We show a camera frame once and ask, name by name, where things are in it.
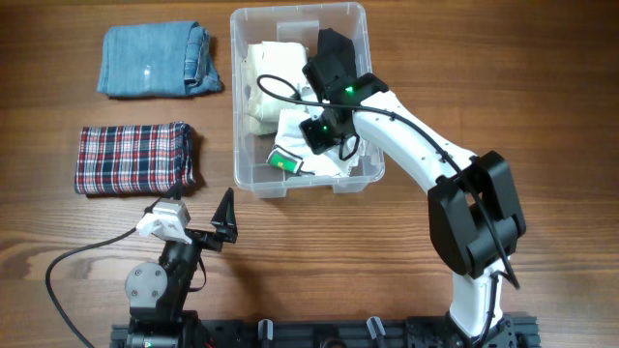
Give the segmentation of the white printed t-shirt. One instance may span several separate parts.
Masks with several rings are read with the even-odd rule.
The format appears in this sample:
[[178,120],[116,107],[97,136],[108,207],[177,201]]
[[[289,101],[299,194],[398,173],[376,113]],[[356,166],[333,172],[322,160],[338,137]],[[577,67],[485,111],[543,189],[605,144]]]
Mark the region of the white printed t-shirt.
[[300,129],[301,122],[309,116],[308,113],[294,109],[283,109],[280,112],[275,144],[267,162],[295,175],[349,177],[352,168],[359,163],[360,156],[365,154],[367,142],[361,140],[356,154],[348,160],[339,158],[338,146],[315,155]]

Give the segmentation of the clear plastic storage bin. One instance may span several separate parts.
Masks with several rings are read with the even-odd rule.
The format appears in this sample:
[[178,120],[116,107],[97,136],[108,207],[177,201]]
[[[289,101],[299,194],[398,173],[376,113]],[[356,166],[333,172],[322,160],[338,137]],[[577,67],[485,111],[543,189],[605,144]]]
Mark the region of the clear plastic storage bin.
[[251,132],[247,115],[251,88],[243,61],[249,46],[264,41],[294,42],[309,54],[317,51],[318,31],[332,28],[352,40],[357,74],[372,71],[368,24],[364,7],[356,2],[241,8],[230,17],[234,118],[234,177],[237,186],[258,198],[285,197],[290,189],[332,187],[334,193],[363,190],[385,172],[383,152],[375,147],[359,158],[348,178],[302,177],[267,162],[275,142],[272,135]]

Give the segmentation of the black garment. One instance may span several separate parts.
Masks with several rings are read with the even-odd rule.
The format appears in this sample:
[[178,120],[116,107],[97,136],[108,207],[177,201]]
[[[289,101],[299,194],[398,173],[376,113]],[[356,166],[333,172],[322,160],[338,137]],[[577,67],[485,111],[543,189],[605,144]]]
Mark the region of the black garment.
[[346,72],[353,78],[357,77],[356,53],[353,42],[335,31],[333,28],[318,31],[317,54],[333,53]]

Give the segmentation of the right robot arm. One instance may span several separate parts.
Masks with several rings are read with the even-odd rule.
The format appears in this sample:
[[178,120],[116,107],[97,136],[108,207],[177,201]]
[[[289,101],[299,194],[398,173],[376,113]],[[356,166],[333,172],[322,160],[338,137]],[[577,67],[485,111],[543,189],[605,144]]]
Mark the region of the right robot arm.
[[290,55],[250,54],[235,63],[234,117],[275,101],[296,119],[287,145],[276,144],[265,161],[282,179],[249,183],[264,197],[291,188],[332,186],[336,161],[356,156],[362,142],[391,157],[427,195],[433,247],[454,274],[449,320],[469,345],[498,334],[501,284],[514,281],[509,258],[526,230],[508,163],[497,153],[477,156],[448,141],[409,112],[388,85],[358,60],[320,53],[299,64]]

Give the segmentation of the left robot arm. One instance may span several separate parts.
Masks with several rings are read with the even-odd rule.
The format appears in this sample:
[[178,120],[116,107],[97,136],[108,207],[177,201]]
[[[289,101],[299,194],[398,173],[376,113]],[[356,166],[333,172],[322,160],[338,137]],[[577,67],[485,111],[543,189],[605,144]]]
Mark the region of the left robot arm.
[[124,338],[116,334],[114,347],[189,348],[217,345],[194,310],[185,310],[197,270],[205,269],[203,250],[220,252],[225,243],[234,244],[238,229],[234,213],[234,190],[228,188],[211,223],[213,232],[190,229],[191,220],[181,200],[183,186],[175,184],[163,197],[146,208],[135,229],[141,236],[164,241],[156,262],[134,267],[125,281],[131,320]]

